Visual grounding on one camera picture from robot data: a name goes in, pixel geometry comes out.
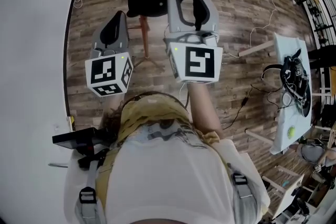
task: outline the black and white marker cube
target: black and white marker cube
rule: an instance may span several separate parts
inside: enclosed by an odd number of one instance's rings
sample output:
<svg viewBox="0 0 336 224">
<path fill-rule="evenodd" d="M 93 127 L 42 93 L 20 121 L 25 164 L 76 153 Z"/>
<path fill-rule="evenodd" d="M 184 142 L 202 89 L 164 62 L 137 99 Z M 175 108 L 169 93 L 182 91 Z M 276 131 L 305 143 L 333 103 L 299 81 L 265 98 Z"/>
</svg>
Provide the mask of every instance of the black and white marker cube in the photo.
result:
<svg viewBox="0 0 336 224">
<path fill-rule="evenodd" d="M 132 71 L 128 52 L 85 61 L 87 86 L 99 97 L 126 93 Z"/>
<path fill-rule="evenodd" d="M 219 80 L 222 48 L 171 42 L 167 54 L 178 82 L 211 83 Z"/>
</svg>

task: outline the wooden floor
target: wooden floor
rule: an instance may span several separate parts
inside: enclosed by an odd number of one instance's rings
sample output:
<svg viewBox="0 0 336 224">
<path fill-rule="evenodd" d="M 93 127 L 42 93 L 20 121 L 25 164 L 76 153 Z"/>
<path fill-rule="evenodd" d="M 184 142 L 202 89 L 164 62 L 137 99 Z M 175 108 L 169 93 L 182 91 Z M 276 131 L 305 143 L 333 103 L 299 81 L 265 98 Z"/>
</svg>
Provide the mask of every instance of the wooden floor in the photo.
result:
<svg viewBox="0 0 336 224">
<path fill-rule="evenodd" d="M 271 0 L 212 0 L 219 12 L 218 45 L 224 48 L 226 54 L 237 55 L 239 51 L 249 48 L 249 34 L 254 27 L 268 24 L 269 16 L 274 8 Z M 308 50 L 314 47 L 311 29 L 302 7 L 293 5 L 292 0 L 273 0 L 277 7 L 271 19 L 270 26 L 258 29 L 252 34 L 251 44 L 256 46 L 272 39 L 273 32 L 284 36 L 299 37 L 307 44 Z M 192 19 L 192 2 L 185 0 L 182 8 L 187 18 Z M 91 36 L 94 30 L 116 11 L 128 11 L 127 0 L 83 0 L 80 9 L 73 9 L 71 16 L 68 61 L 67 87 L 70 112 L 75 116 L 76 129 L 97 126 L 102 114 L 103 99 L 98 98 L 86 87 L 84 61 L 89 58 Z M 129 25 L 138 25 L 138 18 L 129 18 Z M 181 85 L 174 81 L 172 70 L 165 54 L 163 33 L 167 27 L 167 16 L 149 18 L 150 56 L 157 63 L 165 66 L 160 72 L 149 62 L 138 66 L 131 78 L 127 96 L 156 90 L 170 93 L 179 98 Z M 143 46 L 140 30 L 130 30 L 130 47 L 136 60 L 143 56 Z M 276 73 L 267 74 L 267 84 L 262 83 L 260 76 L 263 68 L 276 59 L 268 56 L 270 50 L 257 52 L 248 57 L 234 58 L 223 56 L 221 77 L 219 82 L 211 84 L 213 102 L 217 108 L 223 128 L 230 125 L 240 108 L 243 98 L 251 89 L 250 84 L 264 90 L 271 90 L 270 85 L 279 85 Z M 318 80 L 313 81 L 313 88 L 319 87 Z M 181 91 L 181 101 L 185 102 L 186 87 Z M 270 98 L 279 101 L 276 93 Z M 248 137 L 244 130 L 258 129 L 262 134 L 271 133 L 274 136 L 276 124 L 275 105 L 266 101 L 266 95 L 253 90 L 247 104 L 242 108 L 236 122 L 225 131 L 237 149 L 248 152 L 258 171 L 269 178 L 270 168 L 277 164 L 297 173 L 310 173 L 310 166 L 296 157 L 294 152 L 285 155 L 271 155 L 269 145 Z"/>
</svg>

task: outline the white table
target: white table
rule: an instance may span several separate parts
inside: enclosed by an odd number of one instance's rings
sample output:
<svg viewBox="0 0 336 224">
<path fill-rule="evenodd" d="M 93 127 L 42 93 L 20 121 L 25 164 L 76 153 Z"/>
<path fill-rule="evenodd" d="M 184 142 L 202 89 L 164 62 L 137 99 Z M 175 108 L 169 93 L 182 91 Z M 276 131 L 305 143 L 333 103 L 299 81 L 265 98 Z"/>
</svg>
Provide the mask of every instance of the white table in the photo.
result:
<svg viewBox="0 0 336 224">
<path fill-rule="evenodd" d="M 284 168 L 280 165 L 276 166 L 275 169 L 278 169 L 281 172 L 284 172 L 286 174 L 294 176 L 294 177 L 296 177 L 296 179 L 293 182 L 293 184 L 284 188 L 282 186 L 279 186 L 278 184 L 276 184 L 274 181 L 270 180 L 266 176 L 262 177 L 263 180 L 270 183 L 271 187 L 273 188 L 271 191 L 275 195 L 277 195 L 278 197 L 281 198 L 281 201 L 280 201 L 278 207 L 276 208 L 276 210 L 274 212 L 268 210 L 268 212 L 273 216 L 273 219 L 276 218 L 278 215 L 280 215 L 288 206 L 291 205 L 291 203 L 293 202 L 293 200 L 295 198 L 295 196 L 292 196 L 292 193 L 296 188 L 301 186 L 302 180 L 303 180 L 303 177 L 304 177 L 304 175 L 299 175 L 297 173 L 294 173 L 293 171 L 288 170 L 288 169 L 286 169 L 286 168 Z"/>
<path fill-rule="evenodd" d="M 308 52 L 306 43 L 299 38 L 284 37 L 274 33 L 274 40 L 268 41 L 264 44 L 261 44 L 251 49 L 242 51 L 239 53 L 239 56 L 245 56 L 252 54 L 253 52 L 266 49 L 268 47 L 275 46 L 277 61 L 280 64 L 284 63 L 286 56 L 294 55 L 299 49 L 301 49 L 301 54 L 299 58 L 302 61 L 304 69 L 307 71 L 309 77 L 309 87 L 311 93 L 311 75 L 310 75 L 310 66 L 308 59 Z M 285 90 L 282 89 L 280 95 L 280 107 L 285 106 L 282 103 L 282 96 L 285 93 Z M 272 154 L 277 154 L 303 136 L 311 128 L 311 104 L 310 112 L 307 117 L 304 117 L 296 105 L 289 106 L 284 109 L 280 109 L 279 115 L 277 116 L 278 128 L 277 134 L 274 140 L 263 137 L 259 134 L 254 133 L 252 130 L 246 130 L 245 132 L 263 142 L 270 144 L 272 147 L 270 152 Z M 288 136 L 289 129 L 294 126 L 295 133 L 292 137 Z"/>
</svg>

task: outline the table leg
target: table leg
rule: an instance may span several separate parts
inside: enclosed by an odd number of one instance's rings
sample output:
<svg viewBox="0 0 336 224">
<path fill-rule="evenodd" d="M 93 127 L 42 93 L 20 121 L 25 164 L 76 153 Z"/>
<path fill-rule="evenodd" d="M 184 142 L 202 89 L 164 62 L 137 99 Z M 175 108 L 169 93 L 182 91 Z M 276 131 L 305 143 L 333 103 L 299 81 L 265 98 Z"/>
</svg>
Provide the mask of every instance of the table leg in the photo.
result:
<svg viewBox="0 0 336 224">
<path fill-rule="evenodd" d="M 284 215 L 286 218 L 291 219 L 289 215 L 287 215 L 285 212 L 281 212 L 282 215 Z"/>
<path fill-rule="evenodd" d="M 325 130 L 325 131 L 331 131 L 330 127 L 322 127 L 322 126 L 318 126 L 318 125 L 314 125 L 315 129 L 320 129 L 320 130 Z"/>
<path fill-rule="evenodd" d="M 274 190 L 274 189 L 271 189 L 271 192 L 274 194 L 274 195 L 276 195 L 276 196 L 278 196 L 279 198 L 283 198 L 283 194 L 281 193 L 281 192 L 279 192 L 279 191 L 276 191 L 276 190 Z"/>
<path fill-rule="evenodd" d="M 262 179 L 267 181 L 268 183 L 270 183 L 273 188 L 276 188 L 277 190 L 281 191 L 282 193 L 286 192 L 286 190 L 283 187 L 281 187 L 280 185 L 278 185 L 277 183 L 275 183 L 271 179 L 267 178 L 266 176 L 263 176 Z"/>
<path fill-rule="evenodd" d="M 310 188 L 307 188 L 307 187 L 305 187 L 305 186 L 302 186 L 302 188 L 304 188 L 305 190 L 307 190 L 307 191 L 309 191 L 309 192 L 311 192 L 311 193 L 314 192 L 314 190 L 312 190 L 312 189 L 310 189 Z"/>
<path fill-rule="evenodd" d="M 300 176 L 299 174 L 287 169 L 287 168 L 284 168 L 280 165 L 276 166 L 276 168 L 279 170 L 279 171 L 283 171 L 285 173 L 287 173 L 288 175 L 291 175 L 291 176 Z"/>
<path fill-rule="evenodd" d="M 263 44 L 260 44 L 258 46 L 255 46 L 255 47 L 252 47 L 250 49 L 247 49 L 247 50 L 244 50 L 244 51 L 241 51 L 238 53 L 238 56 L 239 57 L 243 57 L 243 56 L 246 56 L 246 55 L 249 55 L 249 54 L 252 54 L 253 52 L 257 52 L 257 51 L 260 51 L 260 50 L 264 50 L 268 47 L 271 47 L 271 46 L 274 46 L 274 41 L 273 40 L 270 40 L 266 43 L 263 43 Z"/>
<path fill-rule="evenodd" d="M 273 145 L 273 142 L 274 142 L 273 140 L 268 139 L 266 137 L 263 137 L 263 136 L 261 136 L 259 134 L 253 133 L 249 129 L 246 129 L 245 133 L 248 134 L 248 135 L 250 135 L 250 136 L 252 136 L 252 137 L 254 137 L 254 138 L 256 138 L 256 139 L 259 139 L 259 140 L 261 140 L 261 141 L 263 141 L 263 142 L 265 142 L 265 143 L 267 143 L 269 145 Z"/>
<path fill-rule="evenodd" d="M 331 97 L 331 93 L 312 93 L 312 96 Z"/>
</svg>

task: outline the strap buckle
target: strap buckle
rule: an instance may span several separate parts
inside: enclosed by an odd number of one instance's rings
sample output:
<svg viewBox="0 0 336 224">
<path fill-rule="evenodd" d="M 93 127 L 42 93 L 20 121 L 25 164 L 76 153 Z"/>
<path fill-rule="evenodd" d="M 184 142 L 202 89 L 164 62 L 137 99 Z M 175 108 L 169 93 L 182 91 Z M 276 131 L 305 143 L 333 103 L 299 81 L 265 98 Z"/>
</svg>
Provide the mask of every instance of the strap buckle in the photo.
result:
<svg viewBox="0 0 336 224">
<path fill-rule="evenodd" d="M 252 197 L 252 192 L 250 187 L 247 184 L 247 178 L 246 176 L 239 174 L 239 173 L 233 173 L 232 179 L 235 184 L 235 187 L 238 191 L 240 199 Z"/>
<path fill-rule="evenodd" d="M 96 204 L 96 191 L 91 187 L 85 187 L 79 192 L 79 201 L 81 204 Z"/>
</svg>

